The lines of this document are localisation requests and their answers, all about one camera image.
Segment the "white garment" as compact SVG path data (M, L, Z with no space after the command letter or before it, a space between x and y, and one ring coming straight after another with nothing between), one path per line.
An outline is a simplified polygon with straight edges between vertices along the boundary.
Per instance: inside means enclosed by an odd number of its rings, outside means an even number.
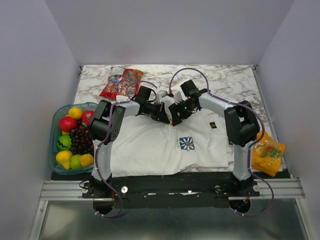
M145 115L128 116L113 142L110 167L115 178L218 171L228 168L229 150L225 121L210 110L201 109L176 126Z

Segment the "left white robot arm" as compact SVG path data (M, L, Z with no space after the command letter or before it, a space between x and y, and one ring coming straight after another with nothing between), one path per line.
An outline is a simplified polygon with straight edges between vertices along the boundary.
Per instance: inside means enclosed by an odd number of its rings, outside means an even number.
M111 152L123 119L148 115L161 123L170 122L162 102L162 98L169 95L168 92L156 90L155 100L149 100L151 91L151 88L141 86L135 96L127 95L125 100L114 103L101 100L95 110L88 127L94 146L93 170L89 182L90 187L101 198L110 193L120 195L112 186Z

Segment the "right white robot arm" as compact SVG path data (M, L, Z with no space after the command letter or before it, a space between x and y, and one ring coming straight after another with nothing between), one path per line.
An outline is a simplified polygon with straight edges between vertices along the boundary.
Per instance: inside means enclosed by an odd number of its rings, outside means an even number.
M198 89L192 80L180 85L181 90L168 90L174 103L168 108L172 123L180 124L195 110L210 110L224 118L226 135L234 148L234 167L230 180L230 191L241 196L254 185L251 170L251 148L260 131L260 126L248 101L233 102L214 95L209 88Z

